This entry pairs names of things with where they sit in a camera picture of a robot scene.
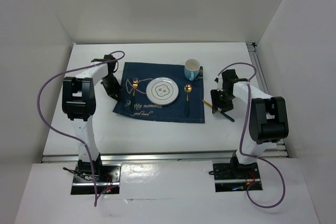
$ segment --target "mug handle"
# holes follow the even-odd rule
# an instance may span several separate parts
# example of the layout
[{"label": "mug handle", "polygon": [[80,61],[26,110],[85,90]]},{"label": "mug handle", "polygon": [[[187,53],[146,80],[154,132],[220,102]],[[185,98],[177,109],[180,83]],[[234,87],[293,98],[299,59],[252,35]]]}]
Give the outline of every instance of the mug handle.
[{"label": "mug handle", "polygon": [[193,81],[194,80],[194,72],[191,72],[191,77],[189,79],[189,81]]}]

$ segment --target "white table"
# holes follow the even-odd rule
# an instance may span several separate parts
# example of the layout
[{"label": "white table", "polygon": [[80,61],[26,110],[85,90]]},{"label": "white table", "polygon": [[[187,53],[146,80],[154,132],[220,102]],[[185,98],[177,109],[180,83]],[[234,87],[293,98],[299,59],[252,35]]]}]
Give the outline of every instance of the white table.
[{"label": "white table", "polygon": [[[34,164],[15,223],[318,224],[298,161],[271,161],[286,182],[285,199],[274,209],[255,207],[246,192],[216,193],[210,161],[124,165],[120,194],[101,197],[96,208],[93,195],[70,195],[72,175],[62,167],[75,164]],[[274,204],[281,180],[270,165],[258,161],[258,166],[263,190],[251,196],[260,204]]]},{"label": "white table", "polygon": [[[204,98],[211,102],[210,90],[217,87],[217,74],[234,62],[251,63],[245,43],[179,43],[179,44],[119,44],[74,45],[68,70],[89,65],[93,58],[103,58],[115,50],[126,53],[115,73],[121,82],[125,61],[184,65],[191,58],[204,67]],[[235,66],[237,75],[248,78],[253,74],[249,66]],[[258,87],[256,78],[252,85]],[[112,112],[116,101],[108,97],[103,86],[95,87],[97,109],[93,116],[93,129],[97,147],[102,154],[167,153],[193,151],[236,150],[242,132],[246,104],[234,100],[234,109],[228,114],[232,123],[219,113],[212,115],[205,107],[205,124],[152,122],[128,118]],[[69,119],[61,108],[61,94],[52,121],[53,127],[74,134]],[[44,155],[77,154],[77,143],[50,131]]]}]

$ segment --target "blue placemat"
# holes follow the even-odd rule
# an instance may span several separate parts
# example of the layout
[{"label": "blue placemat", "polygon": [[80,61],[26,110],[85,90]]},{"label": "blue placemat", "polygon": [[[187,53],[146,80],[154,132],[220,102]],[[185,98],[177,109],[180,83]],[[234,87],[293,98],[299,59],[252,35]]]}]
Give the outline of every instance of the blue placemat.
[{"label": "blue placemat", "polygon": [[[153,104],[148,98],[146,87],[148,83],[159,77],[167,77],[176,82],[178,86],[177,99],[165,106]],[[137,78],[139,85],[135,93],[134,110],[131,111],[131,95],[133,93],[133,78]],[[193,86],[189,94],[189,116],[185,115],[186,93],[184,86],[190,83]],[[122,114],[131,118],[178,123],[204,123],[204,105],[202,102],[204,96],[203,88],[203,67],[196,78],[190,82],[184,77],[184,66],[125,62],[122,80],[122,101],[118,102],[113,112]]]}]

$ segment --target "knife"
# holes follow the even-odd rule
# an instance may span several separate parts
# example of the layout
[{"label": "knife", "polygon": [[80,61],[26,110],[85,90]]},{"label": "knife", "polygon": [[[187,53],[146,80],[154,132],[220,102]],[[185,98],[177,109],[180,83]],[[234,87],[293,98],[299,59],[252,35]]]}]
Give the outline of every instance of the knife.
[{"label": "knife", "polygon": [[[205,101],[205,100],[202,100],[202,102],[203,102],[205,105],[207,105],[209,108],[212,109],[212,105],[211,105],[210,103],[208,103],[208,102]],[[219,112],[220,112],[223,116],[225,116],[226,118],[228,118],[231,122],[235,122],[235,120],[234,120],[231,116],[225,114],[224,112],[221,112],[221,111],[219,111]]]}]

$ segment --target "dark green handle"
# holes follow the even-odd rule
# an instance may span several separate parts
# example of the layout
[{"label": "dark green handle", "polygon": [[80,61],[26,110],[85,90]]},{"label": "dark green handle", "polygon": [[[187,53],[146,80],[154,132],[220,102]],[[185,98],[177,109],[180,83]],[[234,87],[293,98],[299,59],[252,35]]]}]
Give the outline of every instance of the dark green handle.
[{"label": "dark green handle", "polygon": [[134,102],[135,102],[135,94],[133,94],[131,98],[131,111],[134,110]]},{"label": "dark green handle", "polygon": [[185,115],[188,116],[189,115],[189,101],[185,102]]}]

